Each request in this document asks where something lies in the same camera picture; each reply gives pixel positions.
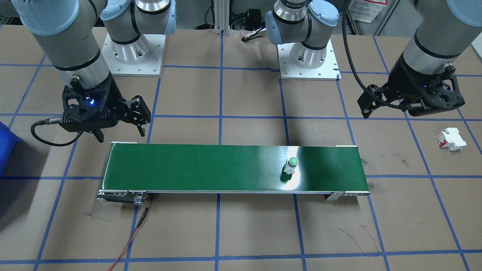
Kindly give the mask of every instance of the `metal base mount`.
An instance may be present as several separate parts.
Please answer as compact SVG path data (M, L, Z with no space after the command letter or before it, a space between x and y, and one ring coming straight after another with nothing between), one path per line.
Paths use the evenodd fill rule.
M110 39L109 34L107 34L104 46L102 47L102 55L106 59L112 75L156 77L160 75L166 36L153 34L147 34L144 36L149 42L151 52L148 55L145 55L145 59L137 64L124 64L115 58L115 55L112 52L112 40Z
M298 66L290 60L290 51L294 43L278 45L278 60L280 62L281 79L285 80L325 80L341 79L331 40L326 45L326 58L319 68L307 69Z

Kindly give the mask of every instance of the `red wire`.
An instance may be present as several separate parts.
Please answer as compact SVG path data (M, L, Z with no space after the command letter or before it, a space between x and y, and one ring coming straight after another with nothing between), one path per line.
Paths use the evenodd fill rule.
M153 195L151 195L150 199L149 199L149 203L147 204L146 208L149 208L151 203L152 203L152 199L154 198ZM116 259L116 261L110 266L109 270L108 271L112 271L114 269L114 266L116 266L116 264L119 262L119 260L122 258L122 255L124 255L125 251L127 250L127 248L129 247L129 244L132 242L132 239L134 238L134 235L135 233L137 232L137 230L139 229L139 227L136 227L133 231L133 233L131 234L131 237L129 238L129 241L127 241L127 244L125 245L125 248L124 250L122 251L122 253L119 255L119 257Z

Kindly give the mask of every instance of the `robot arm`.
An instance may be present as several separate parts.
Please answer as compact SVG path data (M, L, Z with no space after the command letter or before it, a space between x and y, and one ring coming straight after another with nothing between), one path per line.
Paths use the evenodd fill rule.
M338 21L338 10L325 0L277 0L266 13L268 38L273 44L295 42L290 59L302 68L318 68Z
M147 50L136 46L141 33L174 32L175 0L12 0L12 3L65 83L62 116L36 122L32 135L53 146L71 144L82 132L92 133L103 142L100 129L124 121L136 125L144 136L151 112L140 95L129 101L122 97L92 27L99 18L105 20L108 32L116 38L119 55L126 48ZM35 127L44 124L60 124L78 135L66 144L47 142L35 134Z
M465 104L454 75L454 61L482 31L479 0L411 0L424 17L382 87L370 85L358 99L364 118L373 110L402 100L403 111L422 116Z

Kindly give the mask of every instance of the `small bottle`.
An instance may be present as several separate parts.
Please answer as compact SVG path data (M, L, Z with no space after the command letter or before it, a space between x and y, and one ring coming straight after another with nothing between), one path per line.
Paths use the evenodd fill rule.
M295 168L297 165L298 165L298 159L296 157L291 157L286 161L283 171L288 175L292 175L293 173L295 173Z

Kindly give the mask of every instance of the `blue tape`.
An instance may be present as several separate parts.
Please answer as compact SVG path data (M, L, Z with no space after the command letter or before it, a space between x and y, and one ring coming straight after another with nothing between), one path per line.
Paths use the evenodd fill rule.
M390 271L390 265L388 264L387 252L385 251L385 245L382 240L382 233L380 232L380 227L378 226L378 219L376 219L375 208L373 207L372 197L368 197L368 204L370 205L370 211L372 212L373 223L375 224L376 234L378 236L378 241L380 242L380 249L382 251L383 261L385 262L385 268Z
M408 127L410 128L410 132L412 132L412 136L415 140L415 144L417 145L417 148L418 148L418 151L420 152L420 156L422 157L422 160L423 160L423 163L425 165L425 168L427 170L427 173L428 173L428 176L430 177L430 181L432 183L432 186L433 186L433 189L435 191L435 195L437 196L437 200L439 201L439 204L440 204L440 207L442 208L442 212L443 212L443 215L445 216L445 220L447 220L447 224L449 226L449 229L450 229L450 232L452 233L452 236L454 238L454 241L455 241L455 244L457 245L457 249L458 249L458 252L460 253L460 256L462 257L462 261L464 262L464 265L465 265L465 269L467 271L470 271L470 268L469 268L469 264L467 263L467 260L465 259L465 255L464 255L464 252L462 251L462 247L460 246L460 243L458 241L458 238L457 238L457 235L455 234L455 230L454 230L454 227L452 226L452 223L450 221L450 218L447 214L447 210L445 209L445 206L443 205L443 202L442 202L442 198L440 197L440 194L439 194L439 190L437 189L437 185L435 184L435 181L434 181L434 178L432 177L432 173L430 172L430 169L428 168L428 164L427 164L427 161L425 159L425 156L422 152L422 148L420 147L420 144L418 142L418 139L417 139L417 136L415 134L415 131L412 127L412 124L410 123L410 121L408 120L408 116L407 116L407 113L404 112L405 114L405 117L407 118L407 123L408 123Z
M220 66L219 66L219 134L218 134L218 144L221 145L223 142L223 63L224 63L224 30L221 31L221 56L220 56Z
M129 236L131 236L134 233L134 230L135 230L135 227L136 227L136 224L137 224L137 213L138 212L139 212L139 205L136 205L135 208L134 208L134 215L132 217L131 234ZM129 259L131 258L132 244L134 244L134 239L132 239L131 243L127 247L127 252L125 254L126 263L124 264L124 271L129 270Z
M482 249L464 249L464 253L482 254ZM420 250L420 251L392 251L386 252L387 256L405 255L436 255L458 254L458 250ZM344 258L344 257L376 257L377 252L368 253L330 253L330 254L289 254L289 255L258 255L258 256L219 256L219 257L139 257L120 259L119 262L190 262L190 261L229 261L229 260L258 260L258 259L299 259L299 258ZM59 264L59 263L112 263L113 258L88 258L88 259L45 259L45 260L0 260L0 265L16 264Z
M15 110L15 113L14 113L12 119L10 120L10 123L8 124L8 128L11 128L11 127L12 127L13 122L15 121L15 118L16 118L18 112L20 111L20 108L21 108L22 105L24 104L25 99L27 98L28 92L30 91L30 88L32 87L33 82L35 81L35 78L36 78L37 75L39 74L40 66L42 65L43 61L45 60L45 57L46 57L46 55L43 54L43 57L42 57L42 59L40 60L39 66L38 66L37 69L35 70L35 73L34 73L34 75L33 75L33 77L32 77L32 80L30 80L30 83L28 84L28 87L27 87L27 89L25 90L24 96L22 97L22 100L20 100L20 103L18 104L17 109Z
M350 119L348 118L348 113L347 113L347 108L345 106L345 101L343 99L343 94L341 93L341 87L340 87L340 82L336 82L336 87L338 88L338 94L340 95L340 100L341 100L341 106L343 107L343 112L345 113L345 118L347 120L347 125L348 125L348 130L350 132L350 137L351 137L351 142L353 145L356 145L355 143L355 136L353 135L353 131L351 129L351 124L350 124Z
M67 172L68 172L68 169L70 168L70 164L72 163L72 158L74 157L74 152L75 152L75 148L77 147L77 143L78 143L78 141L74 142L74 144L72 146L72 149L70 151L70 155L68 157L67 165L65 166L65 170L64 170L64 175L62 177L62 181L60 182L60 186L59 186L59 189L57 191L57 195L55 197L54 206L52 207L52 211L50 212L49 222L47 223L47 228L45 229L45 233L43 235L42 243L40 244L39 253L37 254L37 261L34 265L33 271L37 271L37 269L39 268L39 262L42 258L43 250L45 248L45 244L47 243L47 238L49 237L50 227L52 226L52 223L54 221L54 216L55 216L55 212L57 210L57 206L58 206L58 203L59 203L59 200L60 200L60 195L62 193L62 189L64 188Z
M389 73L387 63L385 62L385 59L383 58L382 51L380 50L380 47L378 46L378 42L376 42L375 36L372 36L373 42L375 43L376 49L378 50L378 54L380 55L380 58L382 59L383 67L385 67L385 71L387 74Z
M221 194L216 196L216 242L214 245L214 255L216 260L214 261L214 271L219 270L219 232L221 222Z
M307 271L306 269L306 259L305 259L305 245L303 244L303 233L301 232L301 222L300 222L300 213L298 209L298 198L296 194L293 194L293 203L295 205L295 217L296 217L296 226L298 228L298 240L300 242L300 253L301 253L301 262L303 264L303 271Z
M474 133L472 133L472 130L470 129L469 124L468 124L467 121L464 119L464 115L462 115L462 111L460 111L460 108L457 108L457 111L458 111L458 113L460 114L460 117L462 118L462 120L464 121L464 124L465 124L465 126L467 127L467 130L469 131L470 136L471 136L472 139L474 140L475 145L476 145L477 148L479 149L479 152L482 154L481 146L480 146L479 143L477 142L477 139L475 138Z
M157 79L157 87L156 87L156 95L154 96L154 104L152 105L152 113L151 113L151 123L149 124L149 132L147 133L147 140L146 143L150 143L151 135L152 135L152 127L154 126L154 113L156 112L157 106L157 99L159 98L159 90L161 89L161 78Z

